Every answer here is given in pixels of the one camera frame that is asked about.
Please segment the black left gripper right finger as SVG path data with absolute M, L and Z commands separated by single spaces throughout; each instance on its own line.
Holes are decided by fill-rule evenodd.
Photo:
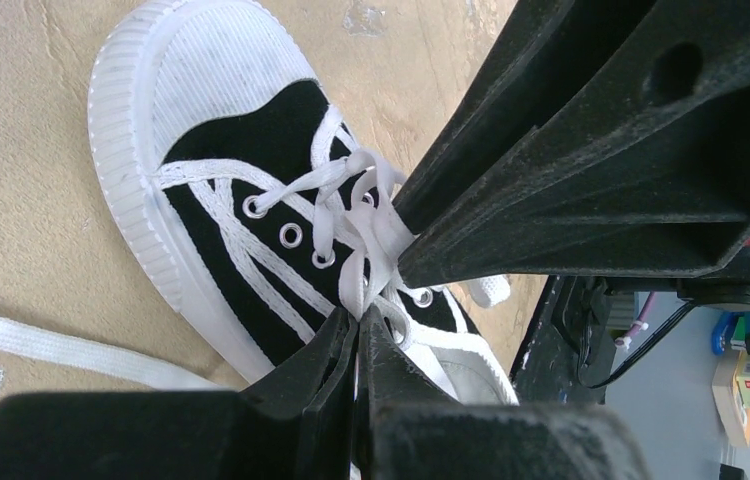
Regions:
M 466 406 L 396 345 L 381 312 L 359 324 L 355 464 L 364 479 L 647 479 L 626 425 L 599 405 Z

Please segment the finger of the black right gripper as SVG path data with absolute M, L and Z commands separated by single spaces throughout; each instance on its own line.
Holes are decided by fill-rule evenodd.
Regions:
M 580 91 L 652 9 L 640 0 L 520 0 L 394 204 L 420 234 Z

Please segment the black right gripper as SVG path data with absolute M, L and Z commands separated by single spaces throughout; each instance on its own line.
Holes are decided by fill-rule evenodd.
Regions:
M 609 295 L 750 311 L 750 1 L 651 2 L 568 103 L 416 234 L 408 284 L 605 275 Z

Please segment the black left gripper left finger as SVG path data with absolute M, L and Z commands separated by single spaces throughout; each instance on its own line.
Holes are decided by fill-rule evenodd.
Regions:
M 0 350 L 144 385 L 0 401 L 0 479 L 345 479 L 358 327 L 334 310 L 243 391 L 0 317 Z

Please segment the white shoelace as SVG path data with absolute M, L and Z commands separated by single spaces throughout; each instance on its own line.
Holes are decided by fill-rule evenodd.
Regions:
M 287 203 L 306 189 L 318 189 L 313 209 L 317 232 L 335 237 L 350 234 L 352 254 L 342 264 L 340 303 L 360 319 L 369 307 L 378 308 L 393 329 L 392 338 L 412 364 L 451 396 L 479 381 L 497 399 L 512 403 L 515 396 L 502 367 L 469 323 L 452 296 L 446 298 L 456 315 L 453 332 L 417 322 L 400 300 L 407 294 L 417 306 L 432 299 L 436 288 L 407 287 L 397 271 L 397 256 L 412 240 L 388 198 L 404 179 L 386 161 L 367 150 L 348 160 L 331 161 L 289 186 L 273 183 L 258 195 L 259 212 Z M 89 370 L 158 390 L 207 390 L 215 383 L 188 370 L 138 352 L 67 336 L 0 317 L 0 351 Z

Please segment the black and white sneaker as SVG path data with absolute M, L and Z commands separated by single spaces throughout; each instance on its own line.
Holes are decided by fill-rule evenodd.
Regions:
M 354 317 L 338 293 L 351 236 L 317 232 L 320 191 L 265 212 L 257 197 L 358 150 L 383 157 L 358 144 L 263 6 L 139 6 L 96 58 L 87 115 L 104 198 L 131 252 L 166 302 L 245 380 L 260 380 L 301 350 L 335 309 Z M 447 287 L 409 288 L 438 290 L 421 306 L 400 294 L 417 322 L 455 331 Z M 514 405 L 502 370 L 514 402 L 479 381 L 450 396 Z

